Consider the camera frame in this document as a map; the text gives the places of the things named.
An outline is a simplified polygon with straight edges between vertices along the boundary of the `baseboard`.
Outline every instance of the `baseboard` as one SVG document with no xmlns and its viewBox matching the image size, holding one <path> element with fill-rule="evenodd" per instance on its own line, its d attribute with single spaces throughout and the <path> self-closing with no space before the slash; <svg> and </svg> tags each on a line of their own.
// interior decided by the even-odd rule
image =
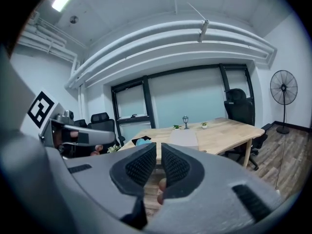
<svg viewBox="0 0 312 234">
<path fill-rule="evenodd" d="M 272 125 L 274 125 L 274 124 L 279 125 L 279 126 L 283 125 L 283 123 L 280 122 L 280 121 L 274 121 L 272 123 Z M 309 128 L 309 127 L 302 127 L 302 126 L 293 125 L 293 124 L 289 124 L 289 123 L 285 123 L 285 127 L 297 129 L 297 130 L 304 131 L 304 132 L 307 132 L 307 133 L 311 132 L 311 128 Z"/>
</svg>

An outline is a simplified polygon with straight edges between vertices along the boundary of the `table leg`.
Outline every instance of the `table leg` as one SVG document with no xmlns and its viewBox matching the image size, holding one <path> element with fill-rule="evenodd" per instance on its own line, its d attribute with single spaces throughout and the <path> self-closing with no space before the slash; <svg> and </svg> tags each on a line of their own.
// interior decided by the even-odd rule
<svg viewBox="0 0 312 234">
<path fill-rule="evenodd" d="M 246 155 L 245 155 L 245 160 L 244 160 L 244 164 L 243 164 L 243 167 L 245 167 L 245 168 L 247 167 L 247 164 L 248 164 L 250 151 L 252 149 L 252 142 L 253 142 L 253 139 L 250 139 L 250 140 L 247 141 Z"/>
</svg>

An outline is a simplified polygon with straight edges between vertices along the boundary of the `black rubber pad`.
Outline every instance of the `black rubber pad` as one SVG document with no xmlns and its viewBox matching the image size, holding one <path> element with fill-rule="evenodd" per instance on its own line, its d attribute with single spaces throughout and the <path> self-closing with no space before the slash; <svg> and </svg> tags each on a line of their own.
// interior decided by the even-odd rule
<svg viewBox="0 0 312 234">
<path fill-rule="evenodd" d="M 197 159 L 165 143 L 161 144 L 161 165 L 167 177 L 164 199 L 188 196 L 205 176 L 205 169 Z"/>
<path fill-rule="evenodd" d="M 271 213 L 271 210 L 247 185 L 236 185 L 232 187 L 232 190 L 256 222 L 264 219 Z"/>
<path fill-rule="evenodd" d="M 121 221 L 142 229 L 147 224 L 143 204 L 144 185 L 156 165 L 156 143 L 136 151 L 130 156 L 116 162 L 110 169 L 112 181 L 123 194 L 137 197 L 131 214 L 125 215 Z"/>
<path fill-rule="evenodd" d="M 74 174 L 74 173 L 78 173 L 78 172 L 81 172 L 90 168 L 92 168 L 92 166 L 90 166 L 89 164 L 85 164 L 85 165 L 74 166 L 74 167 L 68 168 L 68 170 L 71 174 Z"/>
</svg>

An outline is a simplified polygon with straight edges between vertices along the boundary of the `wooden conference table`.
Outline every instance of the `wooden conference table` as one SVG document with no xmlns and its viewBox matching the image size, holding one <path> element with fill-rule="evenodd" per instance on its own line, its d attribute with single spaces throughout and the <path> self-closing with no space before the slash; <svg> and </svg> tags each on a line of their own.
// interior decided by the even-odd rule
<svg viewBox="0 0 312 234">
<path fill-rule="evenodd" d="M 188 124 L 188 127 L 193 129 L 196 133 L 198 150 L 217 155 L 243 143 L 247 143 L 246 156 L 243 165 L 244 167 L 247 167 L 252 140 L 253 138 L 263 135 L 264 130 L 225 118 L 217 118 L 207 121 L 207 125 L 207 129 L 202 129 L 200 123 Z M 157 164 L 160 164 L 161 143 L 169 143 L 169 137 L 172 131 L 175 131 L 173 127 L 144 129 L 133 137 L 133 139 L 143 136 L 152 138 L 151 142 L 155 142 L 157 148 Z M 131 147 L 134 147 L 134 144 L 130 140 L 120 149 L 120 151 Z"/>
</svg>

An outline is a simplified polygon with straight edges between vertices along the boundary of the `chair armrest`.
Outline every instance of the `chair armrest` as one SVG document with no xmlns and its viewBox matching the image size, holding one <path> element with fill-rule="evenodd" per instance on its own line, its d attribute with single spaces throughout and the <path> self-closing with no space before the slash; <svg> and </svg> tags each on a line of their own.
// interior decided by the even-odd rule
<svg viewBox="0 0 312 234">
<path fill-rule="evenodd" d="M 272 127 L 272 124 L 266 124 L 264 127 L 261 127 L 261 129 L 264 130 L 264 132 L 266 133 L 270 128 Z"/>
<path fill-rule="evenodd" d="M 119 136 L 118 139 L 119 139 L 120 141 L 122 141 L 122 142 L 124 142 L 124 141 L 126 140 L 124 136 Z"/>
</svg>

